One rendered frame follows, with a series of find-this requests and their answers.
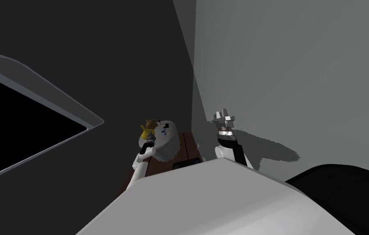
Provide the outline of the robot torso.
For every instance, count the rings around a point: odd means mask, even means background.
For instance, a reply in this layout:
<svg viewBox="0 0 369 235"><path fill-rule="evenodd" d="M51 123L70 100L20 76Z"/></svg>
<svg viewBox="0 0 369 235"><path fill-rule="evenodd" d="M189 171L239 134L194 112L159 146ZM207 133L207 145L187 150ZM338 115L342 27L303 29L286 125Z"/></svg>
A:
<svg viewBox="0 0 369 235"><path fill-rule="evenodd" d="M76 235L354 235L300 190L220 158L141 178Z"/></svg>

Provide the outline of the dark window grey frame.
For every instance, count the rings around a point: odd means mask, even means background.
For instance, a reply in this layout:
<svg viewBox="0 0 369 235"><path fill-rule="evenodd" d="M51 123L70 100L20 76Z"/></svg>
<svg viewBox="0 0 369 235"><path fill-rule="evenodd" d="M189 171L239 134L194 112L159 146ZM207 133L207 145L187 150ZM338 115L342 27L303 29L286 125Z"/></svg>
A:
<svg viewBox="0 0 369 235"><path fill-rule="evenodd" d="M25 64L0 55L0 175L103 122Z"/></svg>

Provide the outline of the brown teddy bear yellow shirt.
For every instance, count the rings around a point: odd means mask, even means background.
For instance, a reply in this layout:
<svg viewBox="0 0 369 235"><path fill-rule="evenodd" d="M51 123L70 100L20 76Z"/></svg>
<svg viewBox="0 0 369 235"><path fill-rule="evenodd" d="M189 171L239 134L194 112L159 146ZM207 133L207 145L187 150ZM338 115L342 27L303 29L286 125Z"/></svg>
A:
<svg viewBox="0 0 369 235"><path fill-rule="evenodd" d="M142 129L141 138L147 140L148 137L155 137L155 129L158 127L157 121L154 119L149 119L145 122L145 125L140 125Z"/></svg>

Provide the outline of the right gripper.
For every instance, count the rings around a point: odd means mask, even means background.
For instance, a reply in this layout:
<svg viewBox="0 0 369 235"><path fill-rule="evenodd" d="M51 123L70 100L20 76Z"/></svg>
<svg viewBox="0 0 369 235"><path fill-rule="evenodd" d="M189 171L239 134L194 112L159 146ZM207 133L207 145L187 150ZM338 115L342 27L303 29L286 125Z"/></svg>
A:
<svg viewBox="0 0 369 235"><path fill-rule="evenodd" d="M217 129L230 129L234 128L234 116L228 116L228 112L226 109L222 109L222 112L217 111L215 113L215 118L210 121L215 124Z"/></svg>

